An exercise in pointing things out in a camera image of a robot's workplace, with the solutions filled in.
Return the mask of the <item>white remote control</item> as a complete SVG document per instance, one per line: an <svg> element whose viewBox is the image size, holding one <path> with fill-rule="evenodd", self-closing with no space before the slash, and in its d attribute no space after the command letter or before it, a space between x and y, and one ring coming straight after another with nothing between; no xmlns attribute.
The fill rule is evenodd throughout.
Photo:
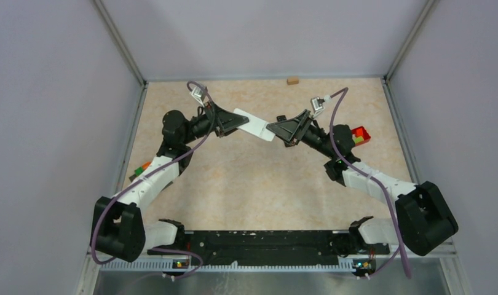
<svg viewBox="0 0 498 295"><path fill-rule="evenodd" d="M241 109L234 109L234 114L244 116L248 119L247 123L237 127L239 130L268 142L271 142L275 138L275 134L267 129L269 125L267 121Z"/></svg>

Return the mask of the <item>black remote control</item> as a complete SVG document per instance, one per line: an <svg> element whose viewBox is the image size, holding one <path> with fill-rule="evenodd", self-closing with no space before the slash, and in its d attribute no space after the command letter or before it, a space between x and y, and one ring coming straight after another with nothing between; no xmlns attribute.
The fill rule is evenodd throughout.
<svg viewBox="0 0 498 295"><path fill-rule="evenodd" d="M282 122L282 121L286 121L287 117L285 115L281 115L281 116L277 116L276 119L277 119L277 122Z"/></svg>

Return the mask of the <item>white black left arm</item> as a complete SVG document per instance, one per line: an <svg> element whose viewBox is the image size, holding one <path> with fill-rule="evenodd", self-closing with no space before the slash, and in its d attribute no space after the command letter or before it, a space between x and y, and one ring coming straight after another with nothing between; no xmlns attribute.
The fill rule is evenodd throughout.
<svg viewBox="0 0 498 295"><path fill-rule="evenodd" d="M204 144L210 133L226 136L249 123L247 116L224 110L214 103L198 108L196 117L187 119L179 110L162 118L162 144L148 167L133 182L113 197L101 197L95 204L90 239L90 253L100 265L98 253L111 259L135 261L142 252L163 246L178 254L185 247L184 235L173 221L143 222L144 212L157 196L179 176L191 162L196 148L189 143Z"/></svg>

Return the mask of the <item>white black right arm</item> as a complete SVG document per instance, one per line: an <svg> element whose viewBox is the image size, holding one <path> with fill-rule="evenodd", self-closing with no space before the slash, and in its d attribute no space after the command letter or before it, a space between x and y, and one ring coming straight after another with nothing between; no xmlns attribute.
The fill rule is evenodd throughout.
<svg viewBox="0 0 498 295"><path fill-rule="evenodd" d="M392 206L391 218L366 216L351 224L349 246L354 252L402 242L412 253L425 256L458 232L459 225L436 184L402 181L369 167L352 153L354 131L348 125L334 125L327 133L305 110L292 119L267 124L266 129L288 145L304 143L327 156L324 167L330 180Z"/></svg>

